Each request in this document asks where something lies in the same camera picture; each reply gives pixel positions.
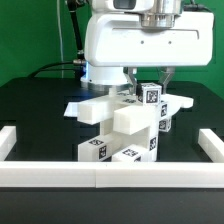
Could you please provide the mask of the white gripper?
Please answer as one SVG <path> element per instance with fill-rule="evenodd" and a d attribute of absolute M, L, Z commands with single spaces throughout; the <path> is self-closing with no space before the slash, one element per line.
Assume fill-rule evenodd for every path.
<path fill-rule="evenodd" d="M 103 14 L 90 19 L 85 59 L 93 66 L 125 67 L 129 93 L 137 95 L 136 67 L 162 67 L 165 92 L 175 68 L 204 66 L 212 58 L 214 15 L 184 12 L 170 29 L 144 28 L 136 14 Z"/>

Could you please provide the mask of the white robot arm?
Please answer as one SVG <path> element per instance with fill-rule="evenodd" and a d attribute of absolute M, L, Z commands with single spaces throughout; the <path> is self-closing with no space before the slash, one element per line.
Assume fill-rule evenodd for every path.
<path fill-rule="evenodd" d="M 134 70 L 156 67 L 166 88 L 177 67 L 205 66 L 212 58 L 215 16 L 207 7 L 185 0 L 66 0 L 76 12 L 88 4 L 86 36 L 77 39 L 86 62 L 82 82 L 90 87 L 135 86 Z"/>

